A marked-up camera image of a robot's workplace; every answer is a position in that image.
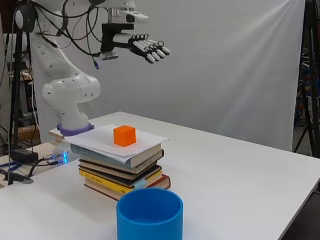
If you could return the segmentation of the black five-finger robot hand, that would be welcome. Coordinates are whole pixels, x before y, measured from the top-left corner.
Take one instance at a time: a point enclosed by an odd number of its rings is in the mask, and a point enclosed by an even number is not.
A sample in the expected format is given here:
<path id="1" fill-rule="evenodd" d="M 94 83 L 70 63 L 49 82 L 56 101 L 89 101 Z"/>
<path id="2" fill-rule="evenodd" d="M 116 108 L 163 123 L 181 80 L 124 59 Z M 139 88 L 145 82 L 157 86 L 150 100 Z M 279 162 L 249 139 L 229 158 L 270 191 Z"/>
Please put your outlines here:
<path id="1" fill-rule="evenodd" d="M 128 49 L 131 53 L 143 57 L 150 64 L 171 54 L 163 41 L 153 41 L 148 34 L 123 33 L 123 30 L 133 29 L 133 24 L 103 24 L 100 58 L 102 60 L 117 59 L 116 48 Z"/>

